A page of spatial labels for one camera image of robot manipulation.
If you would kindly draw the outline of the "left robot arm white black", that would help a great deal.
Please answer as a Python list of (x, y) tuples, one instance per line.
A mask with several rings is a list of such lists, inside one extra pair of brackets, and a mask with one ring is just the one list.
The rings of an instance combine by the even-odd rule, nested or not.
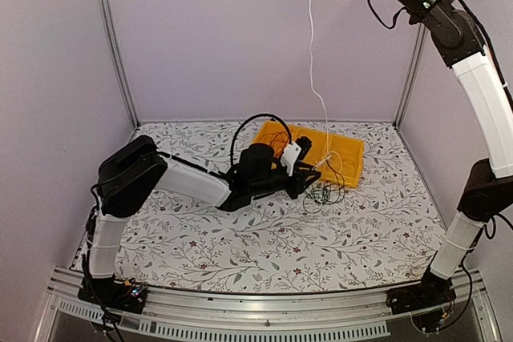
[(215, 173), (159, 151), (147, 135), (137, 137), (100, 164), (98, 181), (91, 187), (95, 205), (87, 222), (83, 265), (85, 274), (92, 277), (87, 290), (102, 305), (119, 298), (117, 284), (109, 279), (115, 272), (122, 234), (153, 191), (185, 195), (226, 212), (279, 191), (296, 199), (321, 177), (303, 161), (310, 148), (310, 140), (301, 137), (276, 157), (269, 145), (254, 143), (242, 151), (238, 163)]

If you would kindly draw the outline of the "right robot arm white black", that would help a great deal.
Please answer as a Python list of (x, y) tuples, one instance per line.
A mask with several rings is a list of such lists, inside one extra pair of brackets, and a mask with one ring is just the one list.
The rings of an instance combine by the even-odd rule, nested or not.
[(410, 24), (423, 24), (462, 86), (485, 139), (488, 156), (472, 168), (446, 238), (414, 290), (423, 307), (444, 296), (448, 280), (478, 241), (484, 224), (512, 205), (512, 100), (477, 18), (457, 0), (398, 0)]

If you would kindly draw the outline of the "yellow bin middle compartment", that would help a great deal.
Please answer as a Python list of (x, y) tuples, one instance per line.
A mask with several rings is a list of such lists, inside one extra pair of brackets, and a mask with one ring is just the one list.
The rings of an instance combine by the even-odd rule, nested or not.
[(298, 143), (298, 139), (301, 137), (308, 138), (312, 146), (308, 153), (302, 159), (304, 163), (312, 166), (316, 166), (320, 161), (323, 160), (327, 152), (332, 151), (333, 138), (335, 134), (331, 131), (328, 135), (326, 131), (319, 131), (299, 126), (289, 126), (293, 141)]

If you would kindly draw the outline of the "yellow bin compartment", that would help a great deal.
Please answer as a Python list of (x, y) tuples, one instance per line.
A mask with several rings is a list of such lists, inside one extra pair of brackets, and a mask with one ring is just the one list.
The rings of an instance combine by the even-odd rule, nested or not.
[(289, 144), (289, 135), (279, 122), (268, 120), (263, 123), (252, 143), (269, 145), (273, 149), (274, 158), (279, 160), (282, 151)]
[(365, 144), (360, 139), (331, 134), (329, 153), (332, 158), (328, 161), (329, 164), (321, 167), (320, 181), (356, 188), (362, 174), (364, 147)]
[(298, 139), (301, 137), (308, 138), (312, 146), (308, 153), (302, 159), (304, 163), (312, 166), (316, 166), (320, 161), (323, 160), (327, 152), (332, 151), (333, 138), (335, 134), (331, 131), (328, 135), (326, 131), (319, 131), (299, 126), (289, 126), (293, 141), (298, 143)]

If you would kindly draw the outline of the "yellow bin near compartment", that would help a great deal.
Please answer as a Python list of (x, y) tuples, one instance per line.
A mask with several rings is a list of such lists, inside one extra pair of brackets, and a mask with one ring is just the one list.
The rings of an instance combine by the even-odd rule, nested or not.
[(332, 158), (328, 161), (329, 164), (321, 167), (320, 181), (356, 188), (362, 174), (364, 147), (365, 144), (360, 139), (331, 134), (329, 153)]

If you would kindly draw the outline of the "yellow bin far compartment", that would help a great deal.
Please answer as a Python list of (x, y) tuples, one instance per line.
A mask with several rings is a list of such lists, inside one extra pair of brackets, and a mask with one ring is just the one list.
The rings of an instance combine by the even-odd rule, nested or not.
[(268, 120), (263, 123), (252, 143), (269, 145), (273, 149), (274, 158), (279, 160), (282, 151), (289, 144), (289, 135), (279, 122)]

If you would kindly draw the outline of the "floral patterned table mat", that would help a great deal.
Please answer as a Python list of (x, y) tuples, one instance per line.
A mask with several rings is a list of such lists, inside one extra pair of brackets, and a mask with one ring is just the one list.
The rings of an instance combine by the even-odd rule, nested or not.
[(445, 227), (396, 130), (387, 123), (303, 122), (364, 142), (356, 188), (315, 183), (232, 213), (153, 191), (124, 228), (114, 276), (211, 292), (306, 293), (420, 278)]

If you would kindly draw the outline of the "right aluminium frame post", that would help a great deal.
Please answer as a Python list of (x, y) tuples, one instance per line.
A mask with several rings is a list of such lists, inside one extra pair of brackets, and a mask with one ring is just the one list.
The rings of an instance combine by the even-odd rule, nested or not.
[(413, 94), (414, 84), (417, 78), (418, 69), (422, 60), (422, 53), (426, 41), (427, 29), (421, 25), (418, 27), (417, 34), (414, 41), (413, 51), (410, 56), (409, 66), (406, 72), (406, 78), (402, 89), (401, 97), (398, 104), (398, 109), (394, 118), (394, 125), (399, 131), (402, 127), (406, 112), (410, 103), (410, 98)]

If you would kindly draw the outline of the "aluminium frame post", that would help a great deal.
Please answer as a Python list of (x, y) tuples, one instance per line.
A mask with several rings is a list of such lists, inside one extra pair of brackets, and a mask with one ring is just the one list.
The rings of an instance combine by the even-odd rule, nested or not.
[(406, 112), (410, 103), (410, 98), (413, 94), (414, 84), (417, 78), (418, 69), (422, 60), (422, 53), (426, 41), (427, 29), (421, 25), (418, 27), (417, 34), (414, 41), (413, 51), (410, 56), (409, 66), (406, 72), (406, 78), (402, 89), (401, 97), (398, 104), (398, 109), (394, 118), (394, 125), (399, 131), (402, 127)]
[(126, 71), (123, 64), (123, 58), (115, 31), (115, 21), (111, 8), (110, 0), (98, 0), (99, 11), (103, 22), (103, 28), (106, 35), (107, 46), (111, 56), (115, 77), (119, 86), (120, 94), (125, 106), (127, 116), (131, 125), (137, 128), (140, 125), (139, 117), (136, 112), (135, 102), (127, 80)]

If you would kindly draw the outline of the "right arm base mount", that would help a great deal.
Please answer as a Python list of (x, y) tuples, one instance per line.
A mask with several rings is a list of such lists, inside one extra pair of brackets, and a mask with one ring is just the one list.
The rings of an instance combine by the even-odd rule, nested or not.
[(417, 284), (392, 288), (386, 292), (386, 306), (394, 315), (421, 311), (412, 317), (413, 325), (423, 333), (439, 332), (454, 310), (456, 293), (452, 280), (445, 280), (426, 269)]

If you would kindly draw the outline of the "aluminium front rail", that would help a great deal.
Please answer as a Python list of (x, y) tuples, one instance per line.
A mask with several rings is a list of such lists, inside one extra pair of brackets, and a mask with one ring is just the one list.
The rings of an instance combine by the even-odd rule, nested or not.
[(297, 295), (236, 295), (149, 287), (140, 314), (103, 321), (78, 298), (82, 276), (56, 268), (37, 341), (503, 341), (479, 271), (453, 278), (456, 300), (441, 332), (418, 328), (418, 312), (393, 313), (386, 288)]

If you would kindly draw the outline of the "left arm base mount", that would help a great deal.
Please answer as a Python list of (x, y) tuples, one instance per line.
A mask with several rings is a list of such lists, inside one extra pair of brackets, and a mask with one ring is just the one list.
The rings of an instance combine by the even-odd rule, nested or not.
[(134, 279), (119, 281), (114, 276), (105, 279), (85, 276), (78, 298), (107, 309), (141, 314), (147, 300), (147, 285)]

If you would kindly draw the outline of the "left aluminium frame post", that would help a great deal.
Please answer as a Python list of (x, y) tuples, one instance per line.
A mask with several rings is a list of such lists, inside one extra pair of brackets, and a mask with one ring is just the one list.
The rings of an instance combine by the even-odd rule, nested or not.
[(127, 80), (126, 71), (123, 64), (123, 58), (115, 31), (115, 21), (111, 8), (110, 0), (98, 0), (99, 11), (103, 22), (103, 28), (106, 35), (107, 46), (111, 56), (115, 77), (119, 86), (120, 94), (125, 106), (127, 116), (131, 125), (137, 128), (140, 125), (139, 117), (136, 112), (135, 102)]

